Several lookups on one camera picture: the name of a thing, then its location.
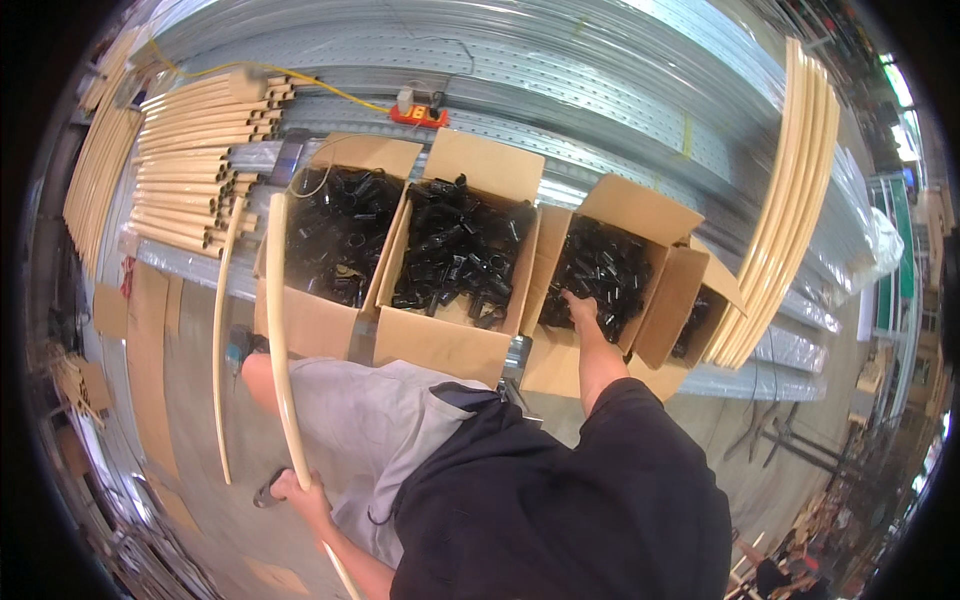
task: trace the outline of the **black t-shirt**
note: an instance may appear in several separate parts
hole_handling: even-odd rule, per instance
[[[614,381],[570,450],[492,403],[404,481],[394,599],[719,599],[726,495],[643,383]]]

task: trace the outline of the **foot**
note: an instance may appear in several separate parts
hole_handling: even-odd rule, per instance
[[[227,343],[227,365],[236,377],[247,357],[254,352],[269,352],[270,342],[262,335],[255,334],[246,325],[233,325]]]

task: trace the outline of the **person's hand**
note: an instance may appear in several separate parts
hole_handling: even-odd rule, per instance
[[[300,481],[292,469],[284,470],[272,486],[270,494],[277,500],[289,500],[294,510],[310,525],[322,540],[336,529],[330,511],[333,508],[326,499],[324,482],[315,468],[310,469],[310,489],[300,488]]]
[[[579,299],[573,295],[570,290],[561,290],[560,295],[564,297],[566,303],[570,306],[570,320],[574,326],[585,324],[596,324],[597,322],[597,300],[596,298]]]

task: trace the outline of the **black shorts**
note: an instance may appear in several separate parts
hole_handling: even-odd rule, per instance
[[[784,575],[770,559],[756,566],[756,593],[766,598],[774,589],[781,588],[793,582],[789,575]]]

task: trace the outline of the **stack of beige tubes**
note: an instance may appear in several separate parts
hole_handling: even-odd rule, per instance
[[[264,99],[236,100],[229,74],[184,85],[147,100],[137,138],[139,170],[130,227],[137,234],[215,258],[224,253],[234,210],[243,210],[256,173],[229,161],[230,146],[271,139],[283,116],[281,103],[295,96],[286,77],[268,80]],[[256,227],[239,217],[236,237]]]
[[[123,82],[128,75],[125,60],[135,38],[136,29],[133,29],[114,40],[101,63],[106,74],[103,88],[95,99],[92,96],[84,99],[89,103],[85,108],[95,106],[97,111],[63,204],[67,230],[80,259],[90,271],[96,269],[113,193],[143,122],[143,116],[129,108],[129,98],[116,97],[118,90],[125,87]]]
[[[787,39],[787,88],[770,187],[737,280],[746,316],[729,307],[704,360],[739,369],[797,274],[824,203],[840,105],[826,69]]]

